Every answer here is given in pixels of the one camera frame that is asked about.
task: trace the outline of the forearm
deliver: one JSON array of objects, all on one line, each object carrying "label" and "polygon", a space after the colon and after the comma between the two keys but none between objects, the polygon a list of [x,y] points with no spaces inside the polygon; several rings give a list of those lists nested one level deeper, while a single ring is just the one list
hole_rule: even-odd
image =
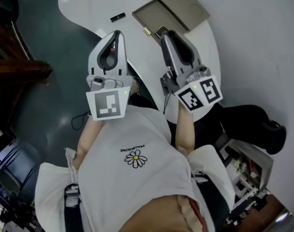
[{"label": "forearm", "polygon": [[186,149],[188,154],[194,150],[195,145],[193,114],[189,113],[180,102],[178,104],[175,145],[176,149],[178,146]]},{"label": "forearm", "polygon": [[89,117],[85,128],[80,136],[77,146],[77,155],[73,161],[73,166],[76,169],[79,169],[81,163],[83,162],[86,154],[90,150],[102,127],[103,121],[94,121],[92,117]]}]

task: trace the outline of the gray floor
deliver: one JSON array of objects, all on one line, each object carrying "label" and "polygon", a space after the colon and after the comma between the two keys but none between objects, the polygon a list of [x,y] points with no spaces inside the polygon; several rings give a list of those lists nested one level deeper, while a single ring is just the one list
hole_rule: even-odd
[{"label": "gray floor", "polygon": [[[73,130],[71,120],[89,110],[85,95],[88,57],[100,38],[66,19],[58,0],[18,2],[16,24],[22,39],[35,60],[47,61],[53,69],[49,85],[30,85],[13,115],[12,129],[18,138],[15,147],[21,153],[10,170],[22,182],[30,168],[42,162],[66,166],[64,148],[76,149],[82,129]],[[140,93],[152,100],[138,81]],[[74,126],[81,123],[77,119]],[[35,170],[23,189],[25,200],[34,198],[37,173]]]}]

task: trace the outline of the white curved desk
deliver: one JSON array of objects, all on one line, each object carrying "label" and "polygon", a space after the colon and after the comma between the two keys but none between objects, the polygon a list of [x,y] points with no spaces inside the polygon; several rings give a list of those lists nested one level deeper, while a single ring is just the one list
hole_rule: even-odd
[{"label": "white curved desk", "polygon": [[[72,22],[92,32],[103,29],[110,33],[120,30],[125,37],[127,58],[140,76],[160,112],[164,108],[164,94],[160,77],[168,70],[165,66],[160,46],[147,36],[143,27],[132,16],[132,12],[151,0],[59,0],[63,15]],[[124,12],[125,18],[112,23],[110,18]],[[211,73],[221,84],[220,62],[216,41],[207,20],[185,36],[197,48],[202,63],[210,68]],[[202,107],[196,111],[194,121],[205,116],[211,107]],[[171,96],[165,110],[167,120],[177,123],[178,99]]]}]

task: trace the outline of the small black object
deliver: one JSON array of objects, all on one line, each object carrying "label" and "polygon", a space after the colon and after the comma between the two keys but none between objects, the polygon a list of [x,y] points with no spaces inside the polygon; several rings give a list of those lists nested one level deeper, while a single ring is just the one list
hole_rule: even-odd
[{"label": "small black object", "polygon": [[125,16],[126,16],[125,13],[121,13],[121,14],[118,14],[118,15],[116,15],[116,16],[110,18],[110,20],[111,20],[111,22],[114,22],[114,21],[117,21],[117,20],[119,20],[119,19],[121,19],[121,18],[124,18]]},{"label": "small black object", "polygon": [[[84,125],[85,116],[88,115],[88,113],[89,113],[89,112],[85,112],[85,113],[82,114],[82,115],[79,115],[79,116],[76,116],[76,117],[72,118],[72,120],[71,120],[71,125],[72,125],[73,130],[75,130],[75,131],[76,131],[76,130],[79,131],[80,129],[82,129],[82,127],[83,127],[83,125]],[[79,117],[83,117],[83,119],[82,119],[82,121],[81,121],[81,125],[80,125],[80,127],[75,128],[75,127],[73,126],[73,120],[76,119],[76,118],[79,118]]]},{"label": "small black object", "polygon": [[167,33],[169,31],[169,29],[166,26],[161,26],[158,28],[158,30],[155,32],[155,35],[160,39],[161,36],[164,33]]},{"label": "small black object", "polygon": [[100,78],[95,78],[94,81],[96,81],[97,83],[101,83],[101,82],[103,82],[103,80],[100,79]]}]

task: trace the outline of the wooden furniture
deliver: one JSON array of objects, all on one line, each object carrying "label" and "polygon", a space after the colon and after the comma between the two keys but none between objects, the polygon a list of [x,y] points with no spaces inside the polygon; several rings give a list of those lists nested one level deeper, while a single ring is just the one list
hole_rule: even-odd
[{"label": "wooden furniture", "polygon": [[255,208],[249,210],[249,214],[236,226],[238,232],[262,232],[269,224],[282,213],[284,206],[272,194],[266,197],[267,204],[257,211]]},{"label": "wooden furniture", "polygon": [[32,59],[15,26],[0,24],[0,151],[15,137],[10,125],[24,88],[46,82],[51,71],[48,63]]}]

